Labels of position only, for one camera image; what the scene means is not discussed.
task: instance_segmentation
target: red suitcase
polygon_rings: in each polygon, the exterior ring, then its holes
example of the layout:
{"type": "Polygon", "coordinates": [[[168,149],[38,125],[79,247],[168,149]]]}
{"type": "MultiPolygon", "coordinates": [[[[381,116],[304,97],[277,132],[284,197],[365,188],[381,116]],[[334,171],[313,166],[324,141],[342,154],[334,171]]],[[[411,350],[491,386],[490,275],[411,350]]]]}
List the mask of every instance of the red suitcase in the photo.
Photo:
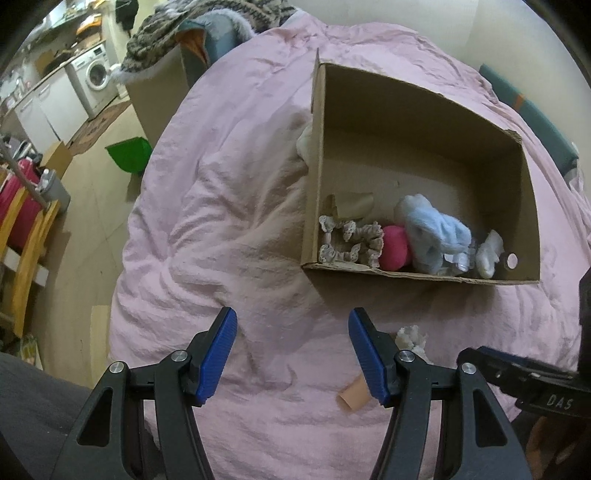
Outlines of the red suitcase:
{"type": "MultiPolygon", "coordinates": [[[[18,165],[21,167],[21,171],[25,174],[25,177],[31,180],[35,185],[39,183],[39,177],[35,174],[33,168],[33,162],[27,158],[19,160],[18,165]]],[[[18,178],[13,174],[4,184],[4,188],[0,192],[0,222],[6,217],[8,208],[12,199],[17,194],[18,189],[21,187],[21,183],[18,178]]],[[[23,204],[20,213],[17,216],[17,220],[12,227],[12,232],[8,238],[8,246],[22,250],[27,243],[27,238],[35,217],[41,210],[39,205],[31,196],[27,196],[25,203],[23,204]]]]}

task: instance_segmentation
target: bed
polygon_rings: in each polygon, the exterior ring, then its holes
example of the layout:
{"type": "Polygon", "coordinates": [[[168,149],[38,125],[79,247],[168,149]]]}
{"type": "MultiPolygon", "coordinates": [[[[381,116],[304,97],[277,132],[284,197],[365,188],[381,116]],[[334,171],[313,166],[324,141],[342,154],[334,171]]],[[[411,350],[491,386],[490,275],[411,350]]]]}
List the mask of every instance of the bed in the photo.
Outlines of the bed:
{"type": "MultiPolygon", "coordinates": [[[[209,327],[222,306],[239,333],[197,424],[216,478],[370,476],[390,412],[346,413],[336,393],[359,374],[348,313],[382,331],[419,325],[427,355],[451,367],[488,345],[572,368],[578,281],[591,265],[591,208],[524,120],[480,74],[415,31],[327,26],[301,14],[233,49],[191,89],[160,138],[129,217],[112,302],[111,355],[154,363],[209,327]],[[323,60],[439,92],[522,137],[538,208],[541,282],[517,287],[392,280],[299,266],[307,167],[296,139],[323,60]]],[[[513,418],[510,398],[499,396],[513,418]]],[[[434,405],[423,477],[436,460],[434,405]]],[[[147,422],[156,433],[154,412],[147,422]]]]}

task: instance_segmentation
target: teal pillow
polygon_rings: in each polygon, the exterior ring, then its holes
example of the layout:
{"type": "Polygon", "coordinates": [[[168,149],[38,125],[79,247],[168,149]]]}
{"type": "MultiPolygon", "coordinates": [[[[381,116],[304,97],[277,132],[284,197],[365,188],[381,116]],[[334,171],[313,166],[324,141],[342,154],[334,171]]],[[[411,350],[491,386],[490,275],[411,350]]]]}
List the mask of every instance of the teal pillow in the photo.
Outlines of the teal pillow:
{"type": "Polygon", "coordinates": [[[483,64],[479,72],[491,83],[499,100],[512,107],[529,125],[554,160],[560,174],[564,176],[573,169],[579,155],[573,144],[560,133],[548,117],[488,65],[483,64]]]}

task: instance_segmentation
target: door mat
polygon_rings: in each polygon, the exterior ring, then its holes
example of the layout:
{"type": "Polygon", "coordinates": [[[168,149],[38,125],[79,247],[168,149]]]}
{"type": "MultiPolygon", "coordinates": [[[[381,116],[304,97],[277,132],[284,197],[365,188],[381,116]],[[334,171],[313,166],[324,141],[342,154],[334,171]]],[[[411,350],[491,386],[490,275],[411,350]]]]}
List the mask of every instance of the door mat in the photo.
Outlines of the door mat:
{"type": "Polygon", "coordinates": [[[92,120],[87,121],[76,133],[70,144],[69,150],[72,156],[79,155],[92,147],[105,130],[112,124],[125,109],[131,105],[131,101],[117,103],[105,108],[92,120]]]}

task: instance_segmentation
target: washing machine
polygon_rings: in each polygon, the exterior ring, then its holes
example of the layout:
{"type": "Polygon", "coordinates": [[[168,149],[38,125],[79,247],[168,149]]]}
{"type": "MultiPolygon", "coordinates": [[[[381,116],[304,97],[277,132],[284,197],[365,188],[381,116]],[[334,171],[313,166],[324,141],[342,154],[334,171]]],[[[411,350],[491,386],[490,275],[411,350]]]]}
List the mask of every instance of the washing machine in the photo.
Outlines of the washing machine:
{"type": "Polygon", "coordinates": [[[117,96],[109,68],[102,44],[84,52],[66,67],[72,86],[90,118],[96,117],[117,96]]]}

